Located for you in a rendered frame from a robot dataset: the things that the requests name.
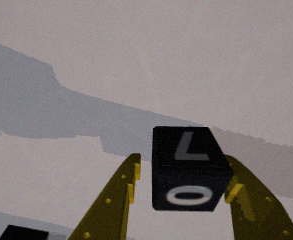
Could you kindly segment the black cube with white digit 0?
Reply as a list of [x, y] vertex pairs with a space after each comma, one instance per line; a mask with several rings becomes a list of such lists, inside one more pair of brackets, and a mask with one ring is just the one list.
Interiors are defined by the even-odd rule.
[[156, 126], [152, 138], [152, 207], [213, 212], [234, 175], [208, 127]]

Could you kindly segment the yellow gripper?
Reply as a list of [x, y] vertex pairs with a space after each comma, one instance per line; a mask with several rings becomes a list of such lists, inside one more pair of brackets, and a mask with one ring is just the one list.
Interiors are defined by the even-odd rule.
[[[224, 154], [234, 175], [224, 191], [234, 240], [293, 240], [293, 222], [282, 203], [239, 160]], [[129, 205], [140, 180], [141, 154], [119, 166], [68, 240], [126, 240]]]

